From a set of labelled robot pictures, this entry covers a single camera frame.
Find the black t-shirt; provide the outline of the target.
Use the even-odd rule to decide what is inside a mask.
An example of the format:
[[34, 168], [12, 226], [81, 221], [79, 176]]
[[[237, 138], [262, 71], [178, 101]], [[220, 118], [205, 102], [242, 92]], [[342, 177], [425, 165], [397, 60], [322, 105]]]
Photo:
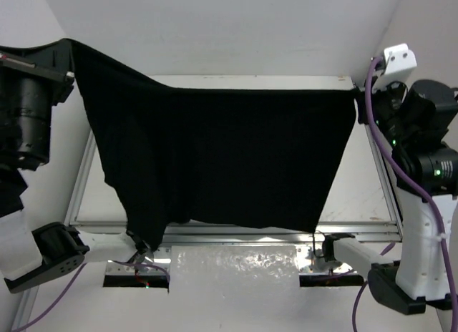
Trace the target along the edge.
[[356, 119], [354, 92], [188, 89], [71, 40], [105, 182], [152, 248], [191, 220], [312, 233]]

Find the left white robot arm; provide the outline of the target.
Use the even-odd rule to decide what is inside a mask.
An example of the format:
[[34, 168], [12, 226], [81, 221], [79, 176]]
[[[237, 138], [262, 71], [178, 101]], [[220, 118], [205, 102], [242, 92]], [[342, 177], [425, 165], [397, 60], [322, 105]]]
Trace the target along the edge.
[[60, 278], [89, 262], [134, 266], [147, 246], [130, 232], [95, 234], [63, 223], [36, 230], [25, 218], [21, 170], [49, 162], [52, 108], [75, 82], [72, 43], [1, 48], [1, 274], [10, 293]]

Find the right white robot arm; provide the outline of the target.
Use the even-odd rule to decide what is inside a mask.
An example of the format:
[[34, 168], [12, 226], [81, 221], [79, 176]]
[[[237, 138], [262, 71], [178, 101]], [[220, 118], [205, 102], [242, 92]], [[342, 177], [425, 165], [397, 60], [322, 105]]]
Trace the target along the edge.
[[402, 207], [402, 252], [393, 260], [369, 250], [353, 235], [325, 237], [321, 261], [347, 263], [366, 278], [373, 298], [404, 315], [427, 306], [452, 309], [443, 249], [457, 207], [457, 152], [444, 142], [457, 114], [451, 87], [420, 79], [406, 88], [392, 82], [372, 97], [376, 125], [391, 145], [389, 155]]

